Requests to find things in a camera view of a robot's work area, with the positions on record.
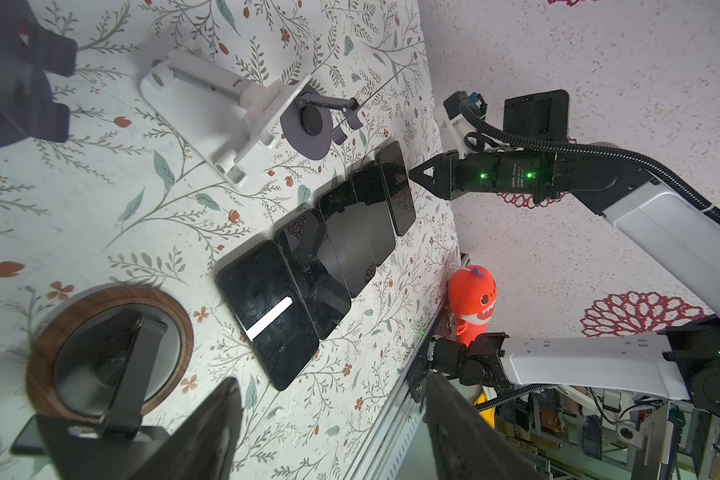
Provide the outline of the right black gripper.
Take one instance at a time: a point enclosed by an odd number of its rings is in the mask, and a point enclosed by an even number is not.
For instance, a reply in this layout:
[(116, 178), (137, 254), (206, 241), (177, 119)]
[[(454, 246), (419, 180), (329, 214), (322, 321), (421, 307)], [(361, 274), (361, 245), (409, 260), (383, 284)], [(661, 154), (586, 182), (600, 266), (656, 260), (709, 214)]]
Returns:
[(442, 200), (455, 200), (462, 195), (458, 166), (460, 154), (449, 150), (412, 168), (409, 179)]

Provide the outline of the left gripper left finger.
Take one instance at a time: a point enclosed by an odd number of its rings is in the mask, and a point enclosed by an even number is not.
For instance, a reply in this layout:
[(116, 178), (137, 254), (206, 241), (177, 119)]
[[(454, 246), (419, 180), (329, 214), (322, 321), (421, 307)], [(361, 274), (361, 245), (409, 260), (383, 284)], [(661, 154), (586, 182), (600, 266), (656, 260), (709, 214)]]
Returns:
[(224, 379), (133, 479), (228, 479), (242, 425), (236, 378)]

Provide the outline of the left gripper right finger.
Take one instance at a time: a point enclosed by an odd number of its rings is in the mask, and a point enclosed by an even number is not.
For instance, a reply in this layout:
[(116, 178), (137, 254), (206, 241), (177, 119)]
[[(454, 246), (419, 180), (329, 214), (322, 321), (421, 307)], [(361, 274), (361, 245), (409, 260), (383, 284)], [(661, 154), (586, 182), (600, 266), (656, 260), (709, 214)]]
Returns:
[(538, 479), (526, 459), (440, 374), (425, 388), (425, 421), (440, 479)]

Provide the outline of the black phone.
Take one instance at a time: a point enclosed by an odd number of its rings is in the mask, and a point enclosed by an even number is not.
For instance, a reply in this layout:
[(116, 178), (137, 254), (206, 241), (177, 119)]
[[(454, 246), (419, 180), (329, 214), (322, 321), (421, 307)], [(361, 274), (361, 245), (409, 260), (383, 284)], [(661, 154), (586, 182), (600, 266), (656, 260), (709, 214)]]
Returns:
[(349, 312), (351, 297), (320, 212), (305, 210), (276, 232), (275, 241), (319, 338), (327, 339)]
[(323, 194), (318, 205), (349, 294), (356, 298), (376, 272), (368, 235), (361, 225), (361, 205), (349, 181)]
[(396, 235), (404, 236), (416, 220), (412, 189), (400, 143), (389, 140), (375, 152), (386, 187), (391, 219)]
[(374, 262), (381, 265), (394, 251), (396, 236), (380, 169), (369, 162), (355, 170), (350, 181), (360, 205), (359, 216)]
[(319, 337), (278, 244), (259, 243), (216, 274), (216, 285), (278, 391), (310, 362)]

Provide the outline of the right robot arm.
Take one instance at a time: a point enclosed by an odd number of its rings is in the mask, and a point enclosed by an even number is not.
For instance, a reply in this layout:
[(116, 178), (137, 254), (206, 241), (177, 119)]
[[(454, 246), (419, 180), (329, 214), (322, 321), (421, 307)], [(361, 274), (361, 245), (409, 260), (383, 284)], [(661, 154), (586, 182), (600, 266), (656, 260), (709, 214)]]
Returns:
[(720, 417), (720, 208), (660, 162), (611, 144), (567, 139), (562, 90), (510, 99), (504, 124), (485, 119), (479, 95), (459, 91), (444, 104), (459, 146), (409, 172), (443, 200), (467, 193), (524, 194), (540, 203), (569, 193), (605, 219), (710, 309), (659, 330), (640, 316), (669, 312), (665, 302), (628, 294), (591, 322), (587, 338), (522, 338), (481, 333), (466, 343), (429, 344), (430, 369), (501, 399), (555, 386), (594, 387), (687, 401)]

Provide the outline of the round wooden phone stand centre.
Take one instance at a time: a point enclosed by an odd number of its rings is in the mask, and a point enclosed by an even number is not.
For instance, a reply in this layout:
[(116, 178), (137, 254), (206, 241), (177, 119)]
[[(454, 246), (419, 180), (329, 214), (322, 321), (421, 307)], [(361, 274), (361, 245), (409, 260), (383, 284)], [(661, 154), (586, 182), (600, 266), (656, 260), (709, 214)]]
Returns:
[(34, 415), (10, 447), (61, 479), (134, 479), (169, 438), (144, 416), (179, 385), (193, 350), (184, 307), (154, 287), (112, 286), (55, 315), (30, 349)]

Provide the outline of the purple round phone stand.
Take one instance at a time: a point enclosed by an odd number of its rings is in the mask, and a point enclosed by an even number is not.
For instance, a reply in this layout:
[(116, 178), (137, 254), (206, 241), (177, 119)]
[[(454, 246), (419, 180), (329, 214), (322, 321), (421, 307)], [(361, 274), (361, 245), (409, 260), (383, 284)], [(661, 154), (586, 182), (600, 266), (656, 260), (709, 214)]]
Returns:
[(360, 110), (361, 104), (355, 98), (323, 96), (307, 85), (280, 116), (282, 133), (296, 152), (319, 161), (333, 144), (342, 145), (347, 140), (341, 125), (333, 123), (331, 112), (341, 113), (351, 130), (359, 130), (363, 126)]

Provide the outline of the white folding phone stand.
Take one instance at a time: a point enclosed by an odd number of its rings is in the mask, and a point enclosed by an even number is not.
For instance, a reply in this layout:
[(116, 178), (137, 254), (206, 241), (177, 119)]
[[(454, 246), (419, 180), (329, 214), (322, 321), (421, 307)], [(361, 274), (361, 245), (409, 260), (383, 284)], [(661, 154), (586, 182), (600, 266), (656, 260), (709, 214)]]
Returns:
[(276, 143), (273, 125), (310, 79), (265, 85), (179, 47), (146, 73), (140, 90), (216, 174), (244, 191), (261, 176), (270, 157)]

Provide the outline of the grey round phone stand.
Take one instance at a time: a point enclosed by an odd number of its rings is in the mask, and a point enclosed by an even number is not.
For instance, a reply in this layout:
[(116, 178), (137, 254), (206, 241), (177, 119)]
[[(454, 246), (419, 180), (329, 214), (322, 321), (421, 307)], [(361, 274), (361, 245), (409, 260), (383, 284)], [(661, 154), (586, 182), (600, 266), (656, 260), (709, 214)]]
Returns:
[(0, 148), (26, 138), (63, 143), (70, 109), (54, 101), (49, 73), (75, 72), (77, 43), (41, 26), (26, 1), (0, 1)]

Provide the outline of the red shark plush toy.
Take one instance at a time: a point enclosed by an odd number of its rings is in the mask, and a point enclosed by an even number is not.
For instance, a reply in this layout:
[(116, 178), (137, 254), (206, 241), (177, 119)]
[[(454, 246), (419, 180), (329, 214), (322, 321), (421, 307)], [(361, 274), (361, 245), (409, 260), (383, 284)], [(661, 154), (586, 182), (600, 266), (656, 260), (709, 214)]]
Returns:
[(467, 265), (453, 274), (448, 283), (448, 307), (460, 343), (469, 346), (486, 332), (497, 295), (494, 277), (482, 266)]

